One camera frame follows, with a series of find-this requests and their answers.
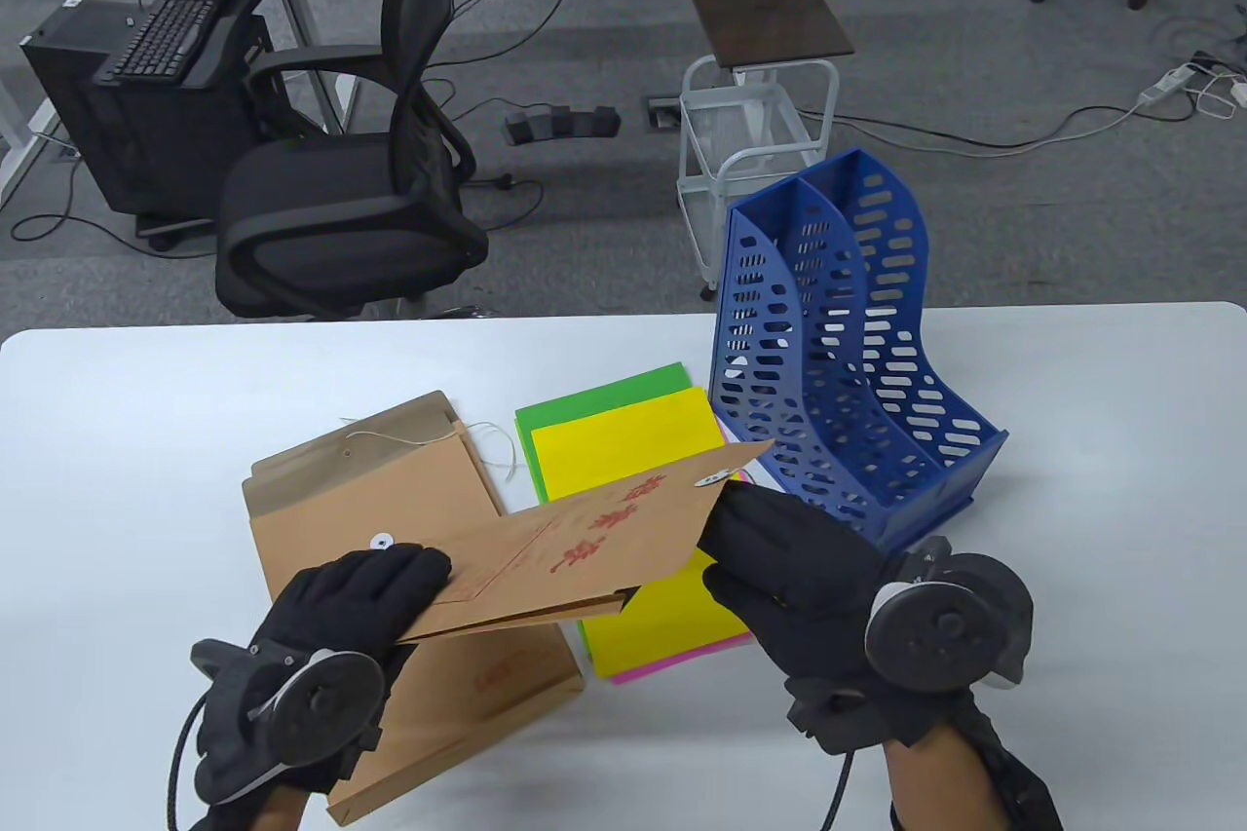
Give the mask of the person's left hand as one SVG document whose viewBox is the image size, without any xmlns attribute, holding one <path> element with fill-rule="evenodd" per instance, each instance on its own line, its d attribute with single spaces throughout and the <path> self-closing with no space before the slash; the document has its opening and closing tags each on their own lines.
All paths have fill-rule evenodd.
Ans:
<svg viewBox="0 0 1247 831">
<path fill-rule="evenodd" d="M 253 643 L 297 650 L 337 650 L 372 658 L 397 679 L 412 656 L 399 640 L 431 608 L 451 576 L 436 548 L 393 545 L 358 550 L 299 570 L 276 598 Z"/>
</svg>

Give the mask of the person's right hand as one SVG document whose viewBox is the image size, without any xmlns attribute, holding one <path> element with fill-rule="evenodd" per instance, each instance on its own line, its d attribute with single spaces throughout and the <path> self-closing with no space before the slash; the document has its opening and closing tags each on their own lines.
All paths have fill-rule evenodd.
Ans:
<svg viewBox="0 0 1247 831">
<path fill-rule="evenodd" d="M 729 480 L 700 550 L 705 586 L 784 675 L 789 724 L 829 755 L 922 742 L 956 694 L 887 681 L 865 653 L 870 608 L 897 564 L 845 523 L 792 494 Z"/>
</svg>

